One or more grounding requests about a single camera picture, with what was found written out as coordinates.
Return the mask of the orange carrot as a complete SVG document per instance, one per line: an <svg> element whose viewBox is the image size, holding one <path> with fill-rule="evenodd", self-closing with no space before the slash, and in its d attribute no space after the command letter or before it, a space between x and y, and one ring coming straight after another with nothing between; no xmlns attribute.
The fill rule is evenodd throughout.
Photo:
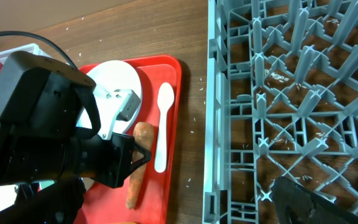
<svg viewBox="0 0 358 224"><path fill-rule="evenodd" d="M144 149L151 151L154 141L154 127L150 123L139 122L134 128L135 142L142 146ZM128 209L135 209L136 203L139 198L142 182L146 165L140 166L130 176L129 186L126 197L126 207Z"/></svg>

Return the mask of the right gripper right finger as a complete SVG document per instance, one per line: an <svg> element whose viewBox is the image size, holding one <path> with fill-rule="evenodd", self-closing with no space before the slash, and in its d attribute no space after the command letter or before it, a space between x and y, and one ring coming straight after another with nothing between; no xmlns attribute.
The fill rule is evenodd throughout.
<svg viewBox="0 0 358 224"><path fill-rule="evenodd" d="M286 177L275 180L272 200L281 224L358 224L357 215Z"/></svg>

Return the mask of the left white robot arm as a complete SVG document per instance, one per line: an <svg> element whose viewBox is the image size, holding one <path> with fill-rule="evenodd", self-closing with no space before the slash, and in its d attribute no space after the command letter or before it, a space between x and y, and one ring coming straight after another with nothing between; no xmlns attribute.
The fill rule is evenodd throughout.
<svg viewBox="0 0 358 224"><path fill-rule="evenodd" d="M134 136L114 133L110 140L14 136L0 122L0 186L41 180L89 177L119 188L151 153Z"/></svg>

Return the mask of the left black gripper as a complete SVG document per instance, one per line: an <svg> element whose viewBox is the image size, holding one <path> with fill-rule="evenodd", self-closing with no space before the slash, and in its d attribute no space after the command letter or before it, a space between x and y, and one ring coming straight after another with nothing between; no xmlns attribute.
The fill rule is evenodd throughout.
<svg viewBox="0 0 358 224"><path fill-rule="evenodd" d="M113 134L110 140L96 135L91 139L71 138L63 143L64 159L59 178L91 178L110 188L122 187L152 158L152 145L135 141L134 136Z"/></svg>

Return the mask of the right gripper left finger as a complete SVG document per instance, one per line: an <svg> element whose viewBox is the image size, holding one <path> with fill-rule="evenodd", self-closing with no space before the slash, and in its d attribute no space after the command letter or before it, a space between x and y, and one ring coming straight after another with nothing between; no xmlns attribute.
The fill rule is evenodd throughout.
<svg viewBox="0 0 358 224"><path fill-rule="evenodd" d="M60 180L32 198L0 211L0 224L72 224L85 200L85 192L80 178Z"/></svg>

